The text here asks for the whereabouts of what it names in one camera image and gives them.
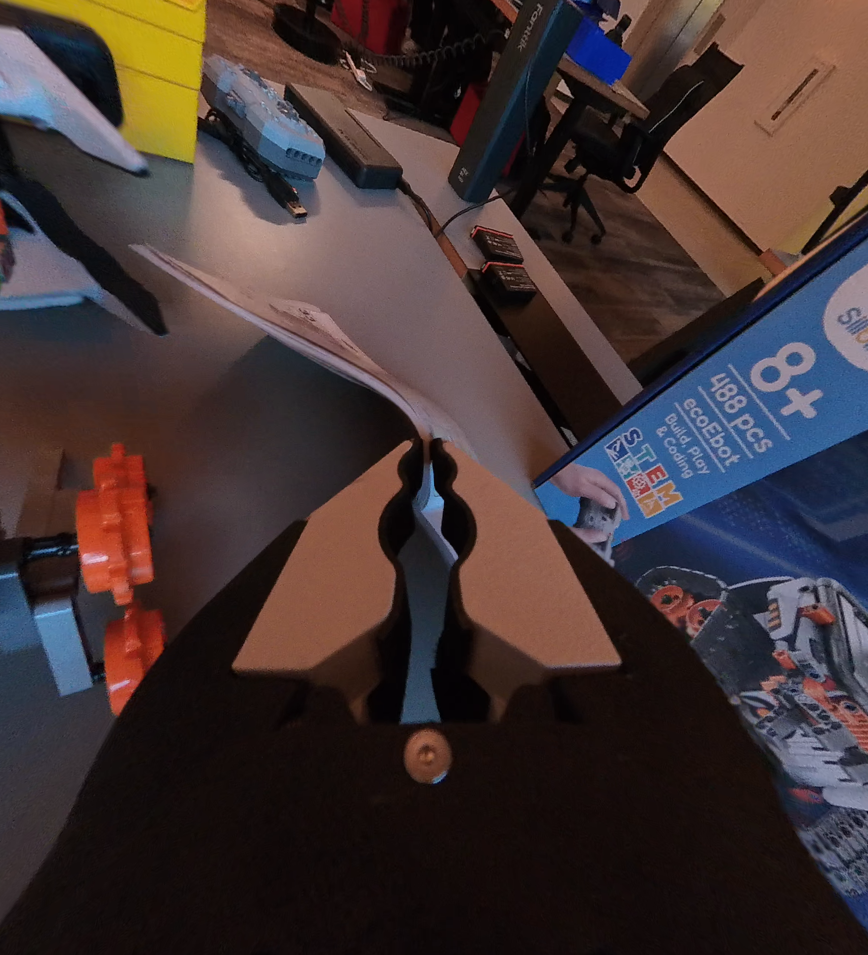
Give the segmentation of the yellow drawer cabinet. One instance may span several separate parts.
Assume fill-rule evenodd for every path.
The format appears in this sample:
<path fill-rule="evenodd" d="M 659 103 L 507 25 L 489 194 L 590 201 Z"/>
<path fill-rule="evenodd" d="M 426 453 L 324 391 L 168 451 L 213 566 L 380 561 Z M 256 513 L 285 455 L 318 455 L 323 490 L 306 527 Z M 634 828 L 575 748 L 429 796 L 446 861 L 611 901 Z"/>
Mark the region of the yellow drawer cabinet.
<path fill-rule="evenodd" d="M 115 62 L 121 133 L 143 153 L 192 163 L 205 1 L 21 1 L 93 29 Z"/>

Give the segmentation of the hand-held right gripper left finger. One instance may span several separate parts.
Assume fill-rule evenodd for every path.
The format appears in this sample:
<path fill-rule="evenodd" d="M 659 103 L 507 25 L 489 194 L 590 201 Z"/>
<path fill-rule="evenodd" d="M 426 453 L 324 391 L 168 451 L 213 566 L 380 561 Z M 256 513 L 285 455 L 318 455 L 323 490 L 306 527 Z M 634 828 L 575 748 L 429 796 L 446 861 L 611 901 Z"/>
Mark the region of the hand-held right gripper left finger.
<path fill-rule="evenodd" d="M 400 555 L 424 475 L 423 442 L 405 441 L 309 516 L 234 673 L 331 688 L 359 722 L 401 721 L 411 615 Z"/>

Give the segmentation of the long dark teal box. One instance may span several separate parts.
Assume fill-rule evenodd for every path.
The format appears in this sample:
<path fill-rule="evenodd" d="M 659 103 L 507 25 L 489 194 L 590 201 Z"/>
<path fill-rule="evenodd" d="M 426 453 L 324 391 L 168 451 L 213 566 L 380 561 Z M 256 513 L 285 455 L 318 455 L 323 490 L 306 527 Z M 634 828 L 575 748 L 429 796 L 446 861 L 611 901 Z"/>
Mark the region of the long dark teal box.
<path fill-rule="evenodd" d="M 460 199 L 490 197 L 583 18 L 573 2 L 523 2 L 448 177 Z"/>

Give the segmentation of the plain office desk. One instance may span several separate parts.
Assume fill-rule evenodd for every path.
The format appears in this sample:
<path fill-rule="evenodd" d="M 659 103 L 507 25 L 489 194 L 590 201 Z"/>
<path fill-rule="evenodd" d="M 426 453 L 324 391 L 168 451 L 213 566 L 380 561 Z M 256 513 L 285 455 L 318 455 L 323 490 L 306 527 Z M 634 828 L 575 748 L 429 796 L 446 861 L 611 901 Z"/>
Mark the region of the plain office desk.
<path fill-rule="evenodd" d="M 21 166 L 159 299 L 170 332 L 93 304 L 0 313 L 0 515 L 12 534 L 42 453 L 85 484 L 114 442 L 155 488 L 154 583 L 169 636 L 292 521 L 409 436 L 382 399 L 313 364 L 130 249 L 148 244 L 260 298 L 315 304 L 443 408 L 475 457 L 530 498 L 567 448 L 455 269 L 400 193 L 338 174 L 286 221 L 234 157 L 150 158 L 138 178 L 62 137 L 10 124 Z"/>

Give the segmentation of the small black battery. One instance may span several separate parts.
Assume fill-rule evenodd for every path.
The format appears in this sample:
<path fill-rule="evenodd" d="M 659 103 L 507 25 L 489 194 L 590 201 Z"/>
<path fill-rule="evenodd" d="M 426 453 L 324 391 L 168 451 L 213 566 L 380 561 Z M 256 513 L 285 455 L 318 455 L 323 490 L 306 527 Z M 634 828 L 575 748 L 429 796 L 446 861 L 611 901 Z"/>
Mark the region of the small black battery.
<path fill-rule="evenodd" d="M 477 224 L 469 236 L 486 263 L 523 266 L 523 254 L 512 234 Z"/>
<path fill-rule="evenodd" d="M 487 262 L 479 270 L 478 278 L 488 294 L 504 305 L 528 303 L 538 292 L 523 264 Z"/>

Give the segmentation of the black office chair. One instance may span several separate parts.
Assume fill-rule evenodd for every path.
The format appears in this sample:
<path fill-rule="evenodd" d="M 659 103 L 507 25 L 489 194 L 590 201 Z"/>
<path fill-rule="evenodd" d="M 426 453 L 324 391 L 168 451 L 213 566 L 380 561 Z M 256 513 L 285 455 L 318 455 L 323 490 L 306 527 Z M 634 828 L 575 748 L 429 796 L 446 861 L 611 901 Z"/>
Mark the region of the black office chair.
<path fill-rule="evenodd" d="M 586 190 L 588 178 L 615 185 L 625 194 L 635 194 L 673 136 L 743 68 L 743 64 L 713 43 L 692 64 L 676 68 L 647 100 L 648 116 L 630 120 L 621 133 L 605 121 L 582 118 L 571 134 L 574 153 L 565 163 L 567 174 L 549 174 L 545 181 L 550 192 L 564 195 L 563 207 L 570 209 L 570 225 L 562 234 L 562 242 L 572 242 L 581 208 L 596 226 L 592 243 L 598 244 L 606 236 L 606 226 Z M 569 174 L 577 169 L 582 174 L 571 178 Z"/>

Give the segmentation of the wooden side desk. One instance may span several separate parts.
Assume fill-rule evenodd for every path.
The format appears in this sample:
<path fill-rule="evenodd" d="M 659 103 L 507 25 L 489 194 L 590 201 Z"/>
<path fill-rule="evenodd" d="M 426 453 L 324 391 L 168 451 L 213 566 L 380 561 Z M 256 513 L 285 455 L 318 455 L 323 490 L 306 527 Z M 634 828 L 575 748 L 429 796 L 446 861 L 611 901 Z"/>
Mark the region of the wooden side desk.
<path fill-rule="evenodd" d="M 600 22 L 599 14 L 603 12 L 606 7 L 611 5 L 611 2 L 593 2 L 591 4 L 586 2 L 573 3 L 581 8 L 584 17 L 594 19 L 598 25 Z M 520 2 L 518 6 L 512 6 L 511 2 L 493 2 L 493 6 L 499 9 L 510 28 L 509 36 L 511 34 L 512 24 L 516 20 L 522 4 L 523 2 Z M 613 86 L 607 86 L 592 74 L 573 63 L 566 56 L 566 52 L 563 54 L 551 78 L 553 78 L 554 74 L 560 74 L 563 78 L 570 80 L 578 89 L 572 94 L 571 103 L 561 116 L 559 122 L 548 133 L 543 143 L 538 146 L 537 152 L 523 173 L 520 185 L 513 194 L 511 209 L 512 213 L 518 219 L 523 216 L 523 213 L 529 207 L 536 193 L 540 190 L 553 163 L 557 161 L 563 149 L 568 144 L 571 134 L 588 106 L 603 106 L 608 110 L 614 110 L 620 114 L 628 114 L 636 118 L 645 118 L 648 115 L 647 108 L 622 86 L 620 80 L 616 81 Z M 528 141 L 527 129 L 527 132 L 518 144 L 527 144 Z"/>

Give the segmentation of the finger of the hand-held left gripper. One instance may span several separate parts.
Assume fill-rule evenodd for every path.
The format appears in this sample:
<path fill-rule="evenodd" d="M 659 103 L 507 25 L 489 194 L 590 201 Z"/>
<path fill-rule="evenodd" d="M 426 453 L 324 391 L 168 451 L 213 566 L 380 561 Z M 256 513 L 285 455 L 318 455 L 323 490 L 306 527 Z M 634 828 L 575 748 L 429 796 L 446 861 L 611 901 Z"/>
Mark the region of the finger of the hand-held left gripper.
<path fill-rule="evenodd" d="M 49 256 L 48 265 L 37 269 L 33 253 L 17 260 L 26 265 L 24 277 L 40 276 L 43 283 L 61 286 L 61 296 L 72 298 L 72 281 L 63 282 L 65 273 L 86 276 L 92 281 L 81 295 L 93 300 L 111 314 L 163 337 L 168 334 L 160 306 L 154 294 L 123 269 L 118 260 L 78 227 L 61 203 L 44 185 L 27 177 L 17 165 L 3 126 L 0 124 L 0 202 L 8 225 L 22 240 L 29 236 L 32 248 L 41 248 Z"/>
<path fill-rule="evenodd" d="M 0 13 L 0 116 L 63 135 L 132 175 L 146 159 L 123 137 L 115 61 L 92 28 L 55 14 Z"/>

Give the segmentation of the blue storage bin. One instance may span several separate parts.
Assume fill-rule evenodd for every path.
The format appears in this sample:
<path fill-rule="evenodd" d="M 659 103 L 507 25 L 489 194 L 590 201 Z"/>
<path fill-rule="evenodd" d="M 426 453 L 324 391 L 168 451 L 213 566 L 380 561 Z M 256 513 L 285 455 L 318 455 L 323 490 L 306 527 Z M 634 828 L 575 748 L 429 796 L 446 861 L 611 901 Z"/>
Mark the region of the blue storage bin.
<path fill-rule="evenodd" d="M 567 48 L 566 56 L 607 86 L 621 80 L 631 64 L 631 54 L 607 38 L 598 23 L 584 17 Z"/>

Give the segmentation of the robot kit instruction booklet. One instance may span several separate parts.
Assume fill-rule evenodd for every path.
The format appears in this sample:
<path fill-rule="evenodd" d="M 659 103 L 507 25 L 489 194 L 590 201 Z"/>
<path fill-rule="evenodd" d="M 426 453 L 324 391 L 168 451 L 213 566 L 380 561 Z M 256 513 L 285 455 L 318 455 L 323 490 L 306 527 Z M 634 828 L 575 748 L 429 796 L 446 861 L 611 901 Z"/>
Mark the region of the robot kit instruction booklet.
<path fill-rule="evenodd" d="M 415 515 L 430 532 L 448 564 L 457 560 L 457 550 L 448 542 L 442 526 L 444 501 L 435 488 L 429 445 L 438 438 L 454 442 L 464 451 L 470 451 L 471 446 L 460 426 L 446 411 L 378 365 L 330 315 L 318 307 L 283 298 L 263 300 L 253 297 L 151 245 L 132 244 L 130 248 L 156 268 L 297 354 L 367 388 L 396 407 L 425 444 L 423 480 L 413 504 Z"/>

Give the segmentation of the blue robot kit box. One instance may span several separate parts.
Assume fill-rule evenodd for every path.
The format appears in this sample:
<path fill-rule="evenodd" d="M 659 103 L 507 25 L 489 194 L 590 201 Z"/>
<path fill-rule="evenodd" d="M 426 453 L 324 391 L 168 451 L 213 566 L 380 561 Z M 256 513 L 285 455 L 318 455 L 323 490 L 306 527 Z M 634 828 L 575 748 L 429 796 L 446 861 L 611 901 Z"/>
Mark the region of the blue robot kit box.
<path fill-rule="evenodd" d="M 868 225 L 535 483 L 693 647 L 868 931 Z"/>

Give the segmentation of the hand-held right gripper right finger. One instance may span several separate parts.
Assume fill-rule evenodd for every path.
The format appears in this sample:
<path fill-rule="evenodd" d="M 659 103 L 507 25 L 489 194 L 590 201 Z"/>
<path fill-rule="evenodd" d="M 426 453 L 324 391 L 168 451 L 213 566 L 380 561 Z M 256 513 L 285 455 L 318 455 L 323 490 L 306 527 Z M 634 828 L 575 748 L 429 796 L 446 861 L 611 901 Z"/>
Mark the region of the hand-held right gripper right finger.
<path fill-rule="evenodd" d="M 431 670 L 444 723 L 498 721 L 526 686 L 617 670 L 619 652 L 544 514 L 455 443 L 430 446 L 456 552 Z"/>

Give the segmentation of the orange gear toy assembly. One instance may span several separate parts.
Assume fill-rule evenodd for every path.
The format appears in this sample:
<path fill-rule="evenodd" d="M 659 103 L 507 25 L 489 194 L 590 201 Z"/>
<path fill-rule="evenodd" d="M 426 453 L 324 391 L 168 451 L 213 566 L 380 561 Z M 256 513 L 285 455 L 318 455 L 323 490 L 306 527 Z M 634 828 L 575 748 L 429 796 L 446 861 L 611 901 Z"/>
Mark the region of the orange gear toy assembly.
<path fill-rule="evenodd" d="M 94 460 L 89 489 L 63 488 L 62 472 L 52 449 L 30 516 L 45 529 L 70 508 L 73 529 L 0 540 L 0 651 L 41 649 L 58 695 L 106 686 L 119 716 L 166 643 L 162 614 L 135 595 L 154 579 L 152 488 L 121 443 Z"/>

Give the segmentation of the black power adapter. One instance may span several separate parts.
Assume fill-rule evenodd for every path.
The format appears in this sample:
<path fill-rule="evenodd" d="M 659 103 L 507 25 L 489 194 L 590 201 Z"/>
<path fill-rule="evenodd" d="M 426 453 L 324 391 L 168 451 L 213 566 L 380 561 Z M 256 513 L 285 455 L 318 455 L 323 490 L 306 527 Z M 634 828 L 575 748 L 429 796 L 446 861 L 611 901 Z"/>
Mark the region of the black power adapter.
<path fill-rule="evenodd" d="M 402 166 L 333 93 L 290 83 L 284 98 L 321 137 L 327 156 L 357 188 L 398 188 Z"/>

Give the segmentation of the grey toy control block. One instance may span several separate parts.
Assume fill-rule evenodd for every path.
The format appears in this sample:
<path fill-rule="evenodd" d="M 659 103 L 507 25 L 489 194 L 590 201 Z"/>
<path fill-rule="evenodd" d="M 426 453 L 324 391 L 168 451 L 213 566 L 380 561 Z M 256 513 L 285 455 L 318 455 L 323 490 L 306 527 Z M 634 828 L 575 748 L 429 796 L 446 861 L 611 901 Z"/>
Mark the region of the grey toy control block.
<path fill-rule="evenodd" d="M 255 162 L 296 180 L 319 176 L 323 140 L 257 71 L 211 54 L 203 60 L 201 93 L 207 117 L 219 120 Z"/>

